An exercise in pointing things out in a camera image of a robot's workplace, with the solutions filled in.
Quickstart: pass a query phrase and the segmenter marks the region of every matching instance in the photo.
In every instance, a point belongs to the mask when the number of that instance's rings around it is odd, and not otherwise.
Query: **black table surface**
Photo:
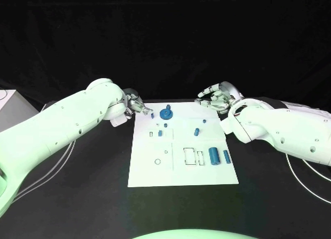
[[[331,205],[304,189],[285,154],[262,140],[245,144],[227,135],[240,184],[128,188],[133,128],[135,119],[119,127],[105,121],[77,140],[57,176],[0,218],[0,239],[131,239],[174,229],[265,239],[331,238]],[[38,166],[25,185],[63,153]],[[301,160],[291,157],[291,163],[305,185],[331,200],[331,182]],[[331,177],[328,167],[314,167]]]

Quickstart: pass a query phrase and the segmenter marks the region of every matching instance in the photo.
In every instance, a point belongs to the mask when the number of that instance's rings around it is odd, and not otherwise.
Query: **blue object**
[[[227,161],[227,163],[232,163],[232,161],[230,161],[230,157],[229,157],[229,151],[227,151],[227,150],[224,151],[224,157],[226,157],[226,161]]]
[[[209,149],[209,153],[210,153],[210,160],[211,160],[211,164],[213,165],[219,165],[222,163],[220,161],[220,156],[219,156],[219,150],[216,147]]]
[[[172,118],[171,105],[167,105],[167,108],[161,110],[161,118],[165,120]]]
[[[200,134],[200,129],[197,128],[194,131],[194,136],[198,136],[198,134]]]

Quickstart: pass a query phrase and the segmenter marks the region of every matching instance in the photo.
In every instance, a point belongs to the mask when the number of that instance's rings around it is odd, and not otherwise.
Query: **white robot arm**
[[[220,114],[224,132],[245,143],[262,139],[284,153],[331,166],[331,114],[308,106],[284,102],[276,109],[268,102],[246,99],[229,82],[209,87],[198,96],[213,93],[213,101],[197,99]]]
[[[35,166],[92,128],[110,120],[113,126],[132,114],[154,113],[133,89],[122,90],[110,79],[96,80],[35,117],[0,133],[0,216]]]

